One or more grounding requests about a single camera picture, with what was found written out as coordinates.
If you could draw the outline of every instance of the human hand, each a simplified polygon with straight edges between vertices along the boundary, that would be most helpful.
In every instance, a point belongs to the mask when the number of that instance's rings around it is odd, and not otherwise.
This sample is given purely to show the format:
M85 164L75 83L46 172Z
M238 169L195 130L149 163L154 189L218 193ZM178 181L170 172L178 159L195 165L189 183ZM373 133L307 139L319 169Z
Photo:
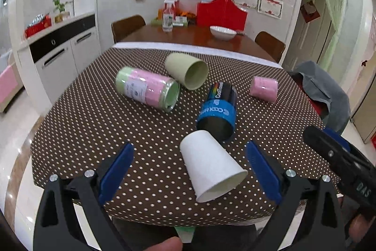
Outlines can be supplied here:
M171 237L164 242L151 246L147 248L145 251L182 251L183 250L183 243L178 237Z

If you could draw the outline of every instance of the clear plastic container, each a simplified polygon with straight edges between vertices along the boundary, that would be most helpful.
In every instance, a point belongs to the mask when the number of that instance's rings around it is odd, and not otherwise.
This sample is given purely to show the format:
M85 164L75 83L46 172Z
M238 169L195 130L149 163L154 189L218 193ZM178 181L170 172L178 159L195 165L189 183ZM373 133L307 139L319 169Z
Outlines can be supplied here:
M174 108L180 92L180 84L171 77L127 66L119 71L115 84L118 93L166 112Z

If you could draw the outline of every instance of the blue gripper pad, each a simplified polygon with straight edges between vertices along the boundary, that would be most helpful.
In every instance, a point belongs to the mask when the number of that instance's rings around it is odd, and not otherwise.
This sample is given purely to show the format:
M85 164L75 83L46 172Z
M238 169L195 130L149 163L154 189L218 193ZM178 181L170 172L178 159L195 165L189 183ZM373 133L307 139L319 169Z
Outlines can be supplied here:
M260 153L257 145L252 141L247 143L247 158L251 163L252 169L256 174L265 195L276 204L279 204L282 200L279 179Z
M100 182L98 202L104 205L115 196L125 174L133 161L133 145L125 144L122 152L116 157Z

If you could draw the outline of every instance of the table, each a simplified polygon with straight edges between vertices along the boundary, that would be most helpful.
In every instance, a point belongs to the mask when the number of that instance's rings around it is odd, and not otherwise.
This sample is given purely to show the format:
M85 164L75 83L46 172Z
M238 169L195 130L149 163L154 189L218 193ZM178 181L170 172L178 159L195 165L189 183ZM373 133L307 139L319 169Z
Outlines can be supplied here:
M239 52L275 62L265 50L248 36L236 35L230 41L221 41L211 34L209 27L195 25L174 27L174 30L169 33L163 32L162 27L146 25L127 36L122 42L165 42L211 47Z
M323 127L306 95L276 63L271 66L226 56L190 54L205 60L209 76L196 91L181 90L171 113L158 111L119 95L114 79L125 65L167 74L164 59L183 45L129 42L111 48L85 69L52 107L31 144L33 177L44 187L57 173L71 178L116 154L125 142L135 146L135 159L115 198L105 205L113 216L130 221L169 226L227 224L272 214L269 201L244 154L246 143L257 141L284 168L298 175L318 178L329 174L337 179L318 154L302 141L306 126ZM201 51L213 50L201 48ZM276 78L276 104L251 97L251 76ZM245 169L247 178L234 190L216 200L197 203L179 144L195 130L195 119L214 81L231 82L238 91L234 138L223 143L229 154Z

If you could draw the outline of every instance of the light green cup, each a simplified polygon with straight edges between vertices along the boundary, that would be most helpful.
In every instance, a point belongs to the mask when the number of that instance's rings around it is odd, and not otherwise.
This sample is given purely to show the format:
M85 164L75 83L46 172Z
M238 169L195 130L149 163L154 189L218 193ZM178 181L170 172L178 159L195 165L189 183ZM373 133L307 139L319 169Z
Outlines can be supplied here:
M208 77L208 65L198 58L181 52L173 52L165 61L168 73L188 90L202 86Z

